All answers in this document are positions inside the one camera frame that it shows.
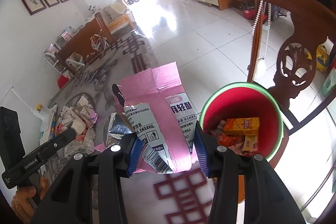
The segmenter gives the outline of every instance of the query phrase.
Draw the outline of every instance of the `green bin rim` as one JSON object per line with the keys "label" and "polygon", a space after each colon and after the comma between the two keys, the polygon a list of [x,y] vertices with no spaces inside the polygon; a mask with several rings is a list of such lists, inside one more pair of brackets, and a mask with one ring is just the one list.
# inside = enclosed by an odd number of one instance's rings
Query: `green bin rim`
{"label": "green bin rim", "polygon": [[260,92],[261,94],[263,94],[265,97],[267,97],[271,101],[272,105],[274,106],[274,108],[276,110],[276,113],[278,115],[278,119],[279,119],[279,135],[278,135],[278,140],[277,140],[277,143],[276,143],[275,147],[273,148],[271,153],[266,157],[266,160],[270,161],[274,157],[274,155],[277,153],[277,151],[279,150],[282,138],[284,136],[284,125],[283,125],[283,122],[282,122],[281,111],[280,111],[280,108],[278,106],[278,103],[275,101],[273,96],[266,89],[264,89],[262,86],[259,86],[259,85],[253,84],[253,83],[248,83],[248,82],[236,82],[236,83],[231,83],[231,84],[228,84],[228,85],[225,85],[225,86],[221,87],[213,95],[211,95],[211,97],[205,103],[205,105],[202,109],[201,115],[199,117],[199,124],[201,125],[201,127],[203,129],[204,116],[205,116],[205,113],[207,112],[208,107],[212,103],[212,101],[218,95],[223,93],[224,91],[227,91],[227,90],[230,90],[230,89],[233,89],[233,88],[251,88],[253,90],[256,90],[256,91]]}

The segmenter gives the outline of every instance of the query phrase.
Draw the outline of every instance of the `blue gripper pad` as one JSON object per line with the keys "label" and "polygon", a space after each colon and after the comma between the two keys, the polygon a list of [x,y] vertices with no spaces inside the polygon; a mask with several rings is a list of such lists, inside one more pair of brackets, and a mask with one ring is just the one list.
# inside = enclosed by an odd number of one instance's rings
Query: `blue gripper pad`
{"label": "blue gripper pad", "polygon": [[137,168],[143,146],[144,142],[142,142],[139,138],[135,138],[132,150],[129,154],[128,167],[126,170],[129,176],[132,176],[133,172]]}
{"label": "blue gripper pad", "polygon": [[209,155],[201,134],[203,134],[203,131],[199,122],[197,121],[195,128],[194,145],[199,165],[201,166],[201,170],[206,176],[209,176],[210,174]]}

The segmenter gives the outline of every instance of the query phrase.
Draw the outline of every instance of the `metal screw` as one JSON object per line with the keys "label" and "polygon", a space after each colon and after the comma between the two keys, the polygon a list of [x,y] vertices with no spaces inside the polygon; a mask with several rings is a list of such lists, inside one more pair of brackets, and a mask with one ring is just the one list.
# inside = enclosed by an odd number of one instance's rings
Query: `metal screw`
{"label": "metal screw", "polygon": [[219,152],[226,152],[226,147],[225,147],[224,145],[218,145],[218,146],[217,146],[217,150],[218,150]]}
{"label": "metal screw", "polygon": [[121,149],[121,146],[118,144],[112,145],[111,146],[111,151],[112,152],[118,152]]}
{"label": "metal screw", "polygon": [[73,158],[74,158],[75,160],[80,160],[82,157],[83,157],[83,154],[81,154],[81,153],[77,153],[77,154],[74,155]]}
{"label": "metal screw", "polygon": [[254,158],[255,158],[256,160],[258,160],[258,161],[262,161],[264,157],[263,157],[262,155],[260,155],[260,154],[255,154],[255,155],[254,155]]}

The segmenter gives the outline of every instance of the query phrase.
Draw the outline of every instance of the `orange snack box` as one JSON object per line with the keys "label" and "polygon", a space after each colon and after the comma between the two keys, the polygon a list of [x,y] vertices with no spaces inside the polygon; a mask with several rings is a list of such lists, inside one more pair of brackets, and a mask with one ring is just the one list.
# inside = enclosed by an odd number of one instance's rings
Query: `orange snack box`
{"label": "orange snack box", "polygon": [[259,125],[259,117],[227,119],[224,133],[231,136],[256,136]]}

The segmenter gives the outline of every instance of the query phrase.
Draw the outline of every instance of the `trash bin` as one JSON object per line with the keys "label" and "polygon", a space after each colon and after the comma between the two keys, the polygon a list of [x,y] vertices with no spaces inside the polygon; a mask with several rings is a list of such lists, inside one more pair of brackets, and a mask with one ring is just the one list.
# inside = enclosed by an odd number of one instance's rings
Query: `trash bin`
{"label": "trash bin", "polygon": [[280,147],[283,122],[278,104],[263,87],[238,82],[220,88],[204,105],[199,123],[209,133],[221,120],[247,117],[259,117],[259,153],[270,161]]}

